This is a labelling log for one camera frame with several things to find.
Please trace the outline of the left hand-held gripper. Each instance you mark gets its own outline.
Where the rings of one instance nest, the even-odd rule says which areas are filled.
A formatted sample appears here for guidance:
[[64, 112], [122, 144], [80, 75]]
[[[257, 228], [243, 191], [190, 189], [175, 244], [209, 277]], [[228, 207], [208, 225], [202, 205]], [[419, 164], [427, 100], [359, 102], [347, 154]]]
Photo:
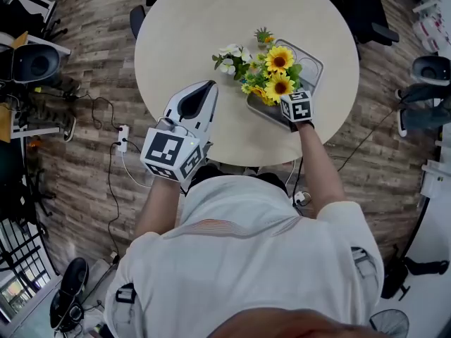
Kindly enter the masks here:
[[212, 143], [208, 132], [193, 133], [173, 120], [208, 120], [214, 113], [218, 85], [214, 80], [196, 82], [175, 93], [155, 128], [149, 128], [140, 155], [141, 163], [157, 177], [187, 182], [204, 161]]

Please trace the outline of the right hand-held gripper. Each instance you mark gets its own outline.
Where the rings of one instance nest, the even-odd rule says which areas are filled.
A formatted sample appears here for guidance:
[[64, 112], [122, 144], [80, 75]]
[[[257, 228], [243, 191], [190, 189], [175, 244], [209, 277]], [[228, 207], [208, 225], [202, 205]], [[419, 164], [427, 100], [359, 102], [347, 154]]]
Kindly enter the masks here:
[[308, 123], [312, 126], [313, 122], [313, 103], [311, 92], [300, 90], [280, 97], [280, 109], [284, 119], [288, 122], [291, 132], [297, 131], [297, 123]]

